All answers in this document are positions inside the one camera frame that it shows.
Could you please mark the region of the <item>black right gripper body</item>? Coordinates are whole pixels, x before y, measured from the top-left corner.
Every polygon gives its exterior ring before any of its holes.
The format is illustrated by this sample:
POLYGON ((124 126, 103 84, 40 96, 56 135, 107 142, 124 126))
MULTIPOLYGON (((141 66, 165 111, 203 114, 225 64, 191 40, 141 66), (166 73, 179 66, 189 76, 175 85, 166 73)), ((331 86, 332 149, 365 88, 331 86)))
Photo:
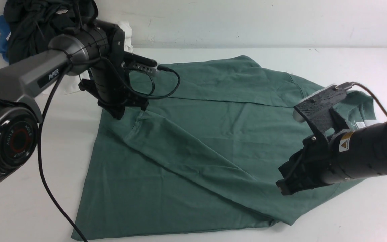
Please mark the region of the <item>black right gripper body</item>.
POLYGON ((321 175, 325 173, 331 150, 329 138, 310 136, 303 140, 303 148, 290 156, 278 171, 283 179, 276 182, 283 196, 297 192, 329 186, 321 175))

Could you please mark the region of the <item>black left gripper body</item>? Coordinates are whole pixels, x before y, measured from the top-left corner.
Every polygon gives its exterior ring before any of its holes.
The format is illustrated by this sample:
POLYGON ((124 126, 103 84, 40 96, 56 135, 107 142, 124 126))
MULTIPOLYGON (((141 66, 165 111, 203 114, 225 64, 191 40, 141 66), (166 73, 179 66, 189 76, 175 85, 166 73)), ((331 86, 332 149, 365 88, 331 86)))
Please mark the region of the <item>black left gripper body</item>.
POLYGON ((111 80, 109 75, 94 82, 83 79, 79 84, 80 90, 97 98, 98 105, 117 120, 123 117, 126 107, 139 107, 145 111, 149 105, 149 97, 135 93, 130 83, 130 72, 136 70, 121 67, 124 54, 120 57, 111 55, 111 59, 107 59, 106 55, 100 56, 98 61, 103 61, 114 79, 111 80))

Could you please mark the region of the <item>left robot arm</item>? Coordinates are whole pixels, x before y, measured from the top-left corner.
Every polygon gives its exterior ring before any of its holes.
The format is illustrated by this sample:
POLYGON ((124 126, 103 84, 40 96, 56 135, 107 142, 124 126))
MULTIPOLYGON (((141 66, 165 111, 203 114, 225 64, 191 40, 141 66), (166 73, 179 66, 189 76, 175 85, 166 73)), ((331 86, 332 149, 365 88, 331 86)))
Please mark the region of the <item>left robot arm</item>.
POLYGON ((145 109, 148 97, 129 90, 129 71, 156 72, 158 63, 124 50, 124 31, 116 24, 90 20, 54 37, 48 50, 0 69, 0 182, 32 155, 44 117, 35 97, 65 75, 91 69, 79 84, 117 119, 126 106, 145 109))

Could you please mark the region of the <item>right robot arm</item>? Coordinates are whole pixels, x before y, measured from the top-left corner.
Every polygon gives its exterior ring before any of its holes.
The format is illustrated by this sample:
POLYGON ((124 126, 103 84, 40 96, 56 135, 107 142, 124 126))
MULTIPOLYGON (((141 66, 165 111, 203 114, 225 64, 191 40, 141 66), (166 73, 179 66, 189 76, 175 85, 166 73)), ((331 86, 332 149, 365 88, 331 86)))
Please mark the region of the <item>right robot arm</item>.
POLYGON ((366 178, 387 176, 387 122, 345 131, 304 147, 278 169, 284 196, 366 178))

